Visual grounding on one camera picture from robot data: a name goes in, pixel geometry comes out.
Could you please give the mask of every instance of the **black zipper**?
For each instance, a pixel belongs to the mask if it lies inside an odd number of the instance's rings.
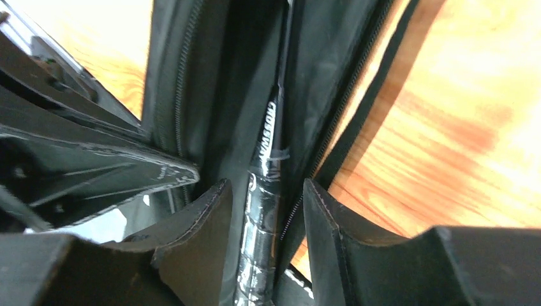
[[[184,157],[184,148],[182,146],[182,134],[184,132],[184,116],[182,112],[182,107],[184,102],[184,92],[186,90],[186,79],[188,74],[188,64],[192,56],[193,42],[197,36],[199,21],[202,16],[206,0],[195,0],[193,3],[191,13],[188,19],[188,24],[186,26],[186,31],[184,32],[184,39],[182,40],[181,45],[181,54],[179,57],[179,65],[177,68],[177,87],[175,89],[175,138],[177,144],[177,155],[179,157]],[[184,200],[184,205],[189,203],[189,192],[186,186],[180,187],[182,200]]]
[[[332,120],[329,124],[329,128],[327,129],[327,132],[325,133],[323,137],[323,140],[319,146],[319,149],[317,150],[316,156],[313,159],[313,162],[309,165],[309,167],[307,167],[309,169],[309,172],[305,177],[313,178],[316,175],[318,166],[323,160],[323,156],[325,154],[325,151],[327,150],[327,147],[329,146],[330,140],[332,139],[332,135],[334,134],[336,130],[336,126],[338,125],[338,122],[340,118],[342,117],[342,114],[346,106],[348,105],[349,98],[352,95],[355,85],[357,84],[359,80],[360,73],[362,72],[364,66],[366,65],[368,56],[370,55],[370,52],[372,51],[372,48],[374,47],[374,43],[378,35],[380,34],[380,31],[383,27],[383,23],[385,22],[385,19],[389,13],[390,7],[392,6],[393,2],[394,0],[386,0],[385,4],[382,6],[381,12],[375,21],[373,31],[371,31],[368,42],[366,43],[366,47],[361,55],[360,60],[357,62],[355,71],[353,72],[353,75],[350,81],[348,82],[348,85],[346,87],[346,90],[344,91],[344,94],[341,96],[340,103],[338,104],[336,112],[334,113],[334,116],[332,117]],[[300,192],[300,194],[296,197],[295,203],[293,204],[293,207],[288,217],[286,218],[283,231],[280,234],[280,241],[284,240],[287,234],[287,231],[291,225],[291,222],[293,221],[293,218],[295,217],[298,209],[300,208],[300,204],[302,204],[302,192]]]

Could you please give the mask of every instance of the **black plastic part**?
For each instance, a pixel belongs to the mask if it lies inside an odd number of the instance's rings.
[[[539,305],[541,231],[432,228],[408,240],[311,180],[304,217],[317,305]]]
[[[272,301],[276,306],[314,306],[312,283],[291,266],[280,276]]]
[[[67,89],[0,34],[1,208],[36,231],[84,222],[141,194],[193,184],[193,163]]]
[[[217,305],[231,207],[222,181],[121,243],[0,235],[0,305]]]

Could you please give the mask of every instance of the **sunlight on wood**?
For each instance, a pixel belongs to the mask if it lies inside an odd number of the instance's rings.
[[[541,228],[540,13],[539,1],[421,0],[330,193],[407,237],[435,224]],[[306,250],[293,261],[304,275]]]
[[[17,0],[18,7],[140,118],[152,0],[136,2]]]

